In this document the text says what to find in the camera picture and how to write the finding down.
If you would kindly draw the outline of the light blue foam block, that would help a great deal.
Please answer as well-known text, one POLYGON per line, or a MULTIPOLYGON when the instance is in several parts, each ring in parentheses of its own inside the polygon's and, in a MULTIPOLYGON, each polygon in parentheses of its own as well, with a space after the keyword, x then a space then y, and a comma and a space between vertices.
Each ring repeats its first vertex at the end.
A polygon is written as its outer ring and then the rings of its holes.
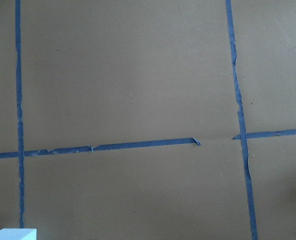
POLYGON ((4 228, 0 230, 0 240, 36 240, 35 228, 4 228))

